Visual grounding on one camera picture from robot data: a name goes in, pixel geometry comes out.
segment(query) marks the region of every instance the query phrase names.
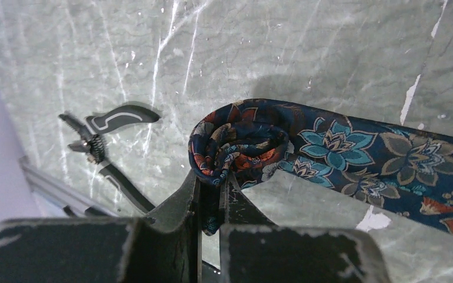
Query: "blue floral scarf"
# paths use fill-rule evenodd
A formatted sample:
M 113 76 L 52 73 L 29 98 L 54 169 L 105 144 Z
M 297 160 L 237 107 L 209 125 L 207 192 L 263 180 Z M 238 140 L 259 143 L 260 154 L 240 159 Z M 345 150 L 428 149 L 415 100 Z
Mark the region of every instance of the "blue floral scarf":
M 231 170 L 245 189 L 277 169 L 453 234 L 453 137 L 269 99 L 249 99 L 205 117 L 189 161 L 208 200 L 214 234 L 219 185 Z

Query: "teal flower print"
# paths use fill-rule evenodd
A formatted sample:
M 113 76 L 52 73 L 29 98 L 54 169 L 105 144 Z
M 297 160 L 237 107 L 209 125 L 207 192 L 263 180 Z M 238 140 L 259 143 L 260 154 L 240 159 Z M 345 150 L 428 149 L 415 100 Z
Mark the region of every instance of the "teal flower print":
M 432 190 L 429 187 L 426 187 L 424 185 L 407 185 L 407 186 L 400 186 L 396 182 L 392 180 L 385 180 L 385 184 L 392 185 L 395 187 L 398 187 L 400 190 L 404 190 L 409 193 L 413 193 L 418 196 L 429 196 L 432 193 Z
M 243 190 L 243 189 L 248 189 L 250 187 L 254 187 L 256 184 L 257 184 L 256 181 L 246 181 L 240 187 L 241 187 L 241 190 Z
M 324 122 L 318 118 L 313 130 L 303 130 L 298 135 L 307 143 L 300 151 L 313 158 L 324 158 L 326 163 L 338 170 L 346 171 L 348 165 L 367 166 L 374 164 L 365 151 L 375 141 L 376 133 L 354 131 L 352 125 L 342 125 L 334 121 L 327 131 L 319 132 L 318 127 Z
M 278 167 L 312 183 L 319 184 L 328 189 L 334 188 L 334 185 L 327 178 L 333 172 L 333 168 L 325 164 L 320 164 L 304 157 L 298 157 L 295 161 L 291 162 L 282 160 Z

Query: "floral fabric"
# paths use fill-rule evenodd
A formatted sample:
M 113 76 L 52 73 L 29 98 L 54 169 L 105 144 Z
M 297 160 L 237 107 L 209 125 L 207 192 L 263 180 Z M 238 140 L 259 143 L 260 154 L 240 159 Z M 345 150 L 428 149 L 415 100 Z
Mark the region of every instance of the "floral fabric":
M 347 117 L 285 101 L 249 99 L 205 117 L 189 161 L 219 228 L 219 185 L 245 189 L 278 170 L 453 234 L 453 137 Z

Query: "rolled fabric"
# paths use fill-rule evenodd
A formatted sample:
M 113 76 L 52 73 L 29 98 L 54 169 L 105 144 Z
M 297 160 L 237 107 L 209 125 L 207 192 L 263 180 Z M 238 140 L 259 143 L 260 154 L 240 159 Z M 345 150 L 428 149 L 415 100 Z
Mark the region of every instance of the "rolled fabric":
M 203 231 L 214 234 L 219 186 L 242 189 L 278 169 L 453 234 L 453 137 L 301 104 L 248 99 L 195 126 L 190 165 L 205 185 Z

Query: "white vein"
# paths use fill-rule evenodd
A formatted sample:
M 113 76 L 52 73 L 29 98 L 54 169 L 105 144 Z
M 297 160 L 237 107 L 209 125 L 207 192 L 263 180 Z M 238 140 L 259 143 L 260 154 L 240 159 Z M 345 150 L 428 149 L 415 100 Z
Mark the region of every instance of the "white vein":
M 432 270 L 426 269 L 426 271 L 422 274 L 422 276 L 411 281 L 411 283 L 418 283 L 418 282 L 422 282 L 426 279 L 435 279 L 438 277 L 443 277 L 445 275 L 451 275 L 451 274 L 453 274 L 453 267 L 447 268 L 447 269 L 443 270 L 442 272 L 435 274 L 435 275 L 433 274 Z
M 89 198 L 90 199 L 93 199 L 93 194 L 94 194 L 94 188 L 93 188 L 93 185 L 94 185 L 94 180 L 96 179 L 96 173 L 98 171 L 98 168 L 94 168 L 92 172 L 90 172 L 91 174 L 91 178 L 89 179 Z
M 43 154 L 43 156 L 47 156 L 50 152 L 52 152 L 54 149 L 54 144 L 51 145 L 50 149 L 46 150 Z
M 114 63 L 114 67 L 116 69 L 117 78 L 119 79 L 119 87 L 120 87 L 120 90 L 122 91 L 122 96 L 123 96 L 124 102 L 127 102 L 127 93 L 126 93 L 126 90 L 124 89 L 123 79 L 122 79 L 122 75 L 120 74 L 120 71 L 119 71 L 119 66 L 117 66 L 116 53 L 114 52 L 114 46 L 112 44 L 112 40 L 110 39 L 109 29 L 107 27 L 107 21 L 105 20 L 105 16 L 103 14 L 103 10 L 101 9 L 101 7 L 99 7 L 94 1 L 91 1 L 91 3 L 93 4 L 93 6 L 96 6 L 98 8 L 98 12 L 100 14 L 101 21 L 103 23 L 103 29 L 105 30 L 105 36 L 107 38 L 107 41 L 109 42 L 110 54 L 112 55 L 112 61 Z
M 329 55 L 330 47 L 334 44 L 337 35 L 343 29 L 343 27 L 344 27 L 344 25 L 346 23 L 345 19 L 342 21 L 342 23 L 339 26 L 339 28 L 331 36 L 331 39 L 329 40 L 329 43 L 327 44 L 326 48 L 324 49 L 324 52 L 322 52 L 322 55 L 320 56 L 320 60 L 323 60 L 323 59 L 327 58 L 327 56 Z
M 39 168 L 42 167 L 41 156 L 39 154 L 39 148 L 37 146 L 37 141 L 35 139 L 34 126 L 32 123 L 27 123 L 28 128 L 28 137 L 30 138 L 30 143 L 32 146 L 32 153 L 34 154 L 35 164 Z
M 407 92 L 405 93 L 405 102 L 403 103 L 402 110 L 400 111 L 400 124 L 403 125 L 405 122 L 405 117 L 407 117 L 407 113 L 409 112 L 409 107 L 412 103 L 412 98 L 414 97 L 414 92 L 416 92 L 416 88 L 418 87 L 419 79 L 421 78 L 421 74 L 416 77 L 416 81 L 414 84 L 409 87 Z
M 10 60 L 12 66 L 11 66 L 11 74 L 13 75 L 13 79 L 11 80 L 11 85 L 13 87 L 13 90 L 15 91 L 15 95 L 19 95 L 19 89 L 18 89 L 18 84 L 17 84 L 17 63 L 13 59 L 11 49 L 9 47 L 9 41 L 8 41 L 8 33 L 6 29 L 6 18 L 4 15 L 4 9 L 2 8 L 2 3 L 0 0 L 0 20 L 2 21 L 2 42 L 5 47 L 5 54 L 6 57 Z
M 409 230 L 409 232 L 402 234 L 400 237 L 398 237 L 384 245 L 381 245 L 381 249 L 386 250 L 391 247 L 397 249 L 397 243 L 402 242 L 405 239 L 408 239 L 410 237 L 410 235 L 413 234 L 414 232 L 416 232 L 417 230 L 418 230 L 418 228 L 416 228 L 416 227 L 412 228 L 411 230 Z
M 88 24 L 87 28 L 89 30 L 89 38 L 90 38 L 91 42 L 94 42 L 93 27 L 91 26 L 91 24 Z M 101 65 L 100 53 L 99 53 L 98 47 L 96 47 L 94 50 L 93 58 L 95 59 L 96 63 L 98 64 L 98 68 L 100 69 L 100 74 L 102 74 L 101 78 L 103 79 L 103 84 L 106 85 L 106 80 L 105 80 L 106 72 L 103 69 L 103 66 Z
M 188 83 L 188 76 L 190 74 L 190 66 L 192 65 L 192 59 L 193 59 L 193 52 L 195 51 L 195 37 L 197 35 L 197 26 L 199 22 L 199 15 L 195 17 L 195 27 L 193 29 L 193 36 L 192 36 L 192 46 L 191 46 L 191 52 L 190 52 L 190 58 L 188 58 L 188 66 L 186 68 L 186 75 L 185 75 L 185 83 L 183 84 L 183 92 L 182 95 L 184 96 L 186 93 L 186 85 Z
M 176 13 L 178 12 L 179 2 L 175 0 L 173 2 L 173 8 L 171 13 L 171 23 L 169 24 L 169 31 L 166 38 L 163 40 L 159 38 L 159 48 L 157 49 L 157 55 L 155 58 L 155 63 L 153 65 L 153 76 L 152 76 L 152 98 L 151 98 L 151 105 L 152 108 L 155 105 L 155 95 L 157 92 L 157 74 L 159 72 L 159 61 L 160 61 L 160 54 L 164 50 L 164 48 L 168 45 L 169 41 L 175 36 L 175 34 L 180 30 L 180 28 L 190 22 L 194 17 L 198 17 L 198 15 L 207 7 L 213 0 L 208 0 L 204 4 L 202 4 L 199 8 L 195 9 L 193 13 L 182 19 L 178 22 L 178 24 L 174 25 L 176 19 Z M 145 158 L 148 154 L 150 141 L 152 139 L 152 123 L 148 124 L 148 132 L 143 143 L 143 157 Z
M 280 63 L 281 61 L 283 61 L 283 57 L 284 57 L 284 54 L 285 54 L 285 49 L 287 48 L 287 44 L 289 43 L 289 40 L 290 40 L 290 37 L 288 36 L 286 39 L 285 39 L 285 43 L 284 43 L 284 46 L 282 47 L 282 52 L 280 52 L 280 55 L 277 56 L 277 66 L 275 66 L 275 73 L 277 73 L 277 70 L 280 66 Z
M 344 92 L 348 89 L 348 87 L 350 86 L 350 83 L 352 82 L 352 79 L 353 77 L 355 76 L 355 73 L 357 72 L 357 67 L 355 67 L 355 69 L 353 70 L 351 76 L 348 78 L 348 80 L 346 81 L 346 86 L 343 88 L 343 92 L 341 93 L 341 95 L 344 97 Z
M 169 108 L 170 108 L 171 115 L 173 116 L 173 119 L 171 121 L 171 126 L 174 129 L 176 129 L 177 133 L 183 133 L 183 124 L 181 123 L 181 121 L 178 119 L 178 117 L 176 115 L 178 110 L 176 109 L 176 107 L 173 104 L 170 104 Z M 179 136 L 180 136 L 183 144 L 186 144 L 188 142 L 188 139 L 185 136 L 183 136 L 183 135 L 179 135 Z
M 291 193 L 291 189 L 293 188 L 293 183 L 295 180 L 296 180 L 296 176 L 294 176 L 293 179 L 291 180 L 291 182 L 289 183 L 289 187 L 287 189 L 287 195 L 289 195 Z
M 435 38 L 436 36 L 436 31 L 438 30 L 438 25 L 440 24 L 440 20 L 442 20 L 442 16 L 444 15 L 445 7 L 447 6 L 448 0 L 444 0 L 444 4 L 442 5 L 442 13 L 440 13 L 440 18 L 438 18 L 438 21 L 436 24 L 433 26 L 433 29 L 431 31 L 431 37 Z
M 74 42 L 77 38 L 77 30 L 76 26 L 74 25 L 74 20 L 72 19 L 72 15 L 70 14 L 70 11 L 68 10 L 68 0 L 64 1 L 65 7 L 63 10 L 65 11 L 65 14 L 67 16 L 68 24 L 70 25 L 70 28 L 72 29 L 72 37 L 74 38 Z
M 303 32 L 301 33 L 300 39 L 298 40 L 298 44 L 297 44 L 296 46 L 301 46 L 301 44 L 303 43 L 303 39 L 304 39 L 305 36 L 307 35 L 307 31 L 308 31 L 308 29 L 310 28 L 311 23 L 313 22 L 313 18 L 315 17 L 315 14 L 317 14 L 317 11 L 319 10 L 319 6 L 320 6 L 320 2 L 321 2 L 321 1 L 322 1 L 322 0 L 318 0 L 317 3 L 315 4 L 315 6 L 313 7 L 312 13 L 311 13 L 311 15 L 309 16 L 308 20 L 306 21 L 304 30 L 303 30 Z M 290 60 L 290 61 L 293 60 L 294 55 L 296 54 L 297 51 L 298 51 L 298 48 L 296 48 L 296 49 L 293 51 L 293 54 L 291 55 L 291 60 Z
M 63 70 L 63 42 L 60 39 L 59 27 L 57 28 L 58 43 L 60 45 L 58 50 L 58 73 L 56 75 L 56 83 L 58 86 L 58 98 L 60 99 L 61 111 L 65 112 L 65 100 L 63 97 L 63 82 L 64 82 L 64 70 Z M 56 119 L 58 123 L 58 134 L 60 135 L 60 146 L 61 146 L 61 168 L 63 170 L 63 179 L 68 185 L 72 185 L 70 177 L 68 176 L 68 164 L 67 164 L 67 145 L 65 143 L 65 137 L 62 131 L 62 122 L 60 119 Z
M 121 158 L 119 160 L 119 165 L 121 168 L 125 168 L 126 166 L 124 165 L 124 158 Z M 114 190 L 114 198 L 112 199 L 112 202 L 114 204 L 114 208 L 117 209 L 117 204 L 122 200 L 122 194 L 120 192 L 120 190 L 116 189 Z

